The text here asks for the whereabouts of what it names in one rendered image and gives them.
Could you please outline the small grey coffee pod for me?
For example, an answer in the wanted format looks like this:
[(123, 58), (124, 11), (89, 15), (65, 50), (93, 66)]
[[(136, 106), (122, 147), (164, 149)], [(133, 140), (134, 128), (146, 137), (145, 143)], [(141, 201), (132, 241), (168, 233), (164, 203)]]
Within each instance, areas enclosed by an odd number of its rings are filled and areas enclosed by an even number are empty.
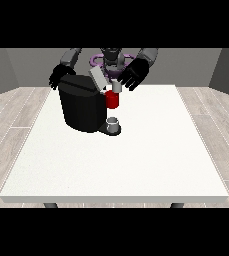
[(112, 80), (112, 91), (114, 93), (121, 93), (122, 92), (122, 85), (116, 79)]

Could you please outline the red pod holder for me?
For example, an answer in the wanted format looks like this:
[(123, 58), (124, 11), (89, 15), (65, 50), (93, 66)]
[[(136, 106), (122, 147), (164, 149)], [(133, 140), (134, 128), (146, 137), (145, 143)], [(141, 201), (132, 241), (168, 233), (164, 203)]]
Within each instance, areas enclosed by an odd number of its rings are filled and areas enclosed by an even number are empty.
[(109, 109), (115, 109), (119, 106), (119, 94), (108, 90), (105, 93), (106, 97), (106, 107)]

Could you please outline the pale grey machine lid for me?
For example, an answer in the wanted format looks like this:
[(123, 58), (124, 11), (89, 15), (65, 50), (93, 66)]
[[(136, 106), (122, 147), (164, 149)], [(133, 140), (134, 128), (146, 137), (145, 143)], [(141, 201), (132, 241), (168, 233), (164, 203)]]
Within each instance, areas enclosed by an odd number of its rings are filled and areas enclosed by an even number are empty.
[(102, 91), (108, 84), (102, 70), (99, 66), (95, 66), (88, 71), (98, 91)]

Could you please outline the black coffee machine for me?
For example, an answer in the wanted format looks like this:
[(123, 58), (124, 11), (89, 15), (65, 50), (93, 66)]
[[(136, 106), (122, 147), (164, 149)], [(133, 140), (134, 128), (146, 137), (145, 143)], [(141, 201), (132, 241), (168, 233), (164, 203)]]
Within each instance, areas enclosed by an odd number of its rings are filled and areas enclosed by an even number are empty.
[(64, 75), (58, 91), (65, 122), (71, 128), (87, 133), (102, 132), (109, 136), (121, 133), (121, 126), (115, 133), (107, 131), (107, 110), (105, 93), (97, 90), (92, 78), (84, 75)]

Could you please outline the small grey cup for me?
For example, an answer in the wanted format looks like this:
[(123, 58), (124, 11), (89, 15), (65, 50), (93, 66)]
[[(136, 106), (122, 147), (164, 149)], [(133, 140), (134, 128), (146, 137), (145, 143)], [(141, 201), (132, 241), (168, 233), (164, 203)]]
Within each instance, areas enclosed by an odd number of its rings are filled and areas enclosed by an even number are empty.
[(106, 120), (106, 124), (107, 124), (107, 131), (110, 133), (115, 133), (119, 129), (119, 121), (116, 117), (109, 117)]

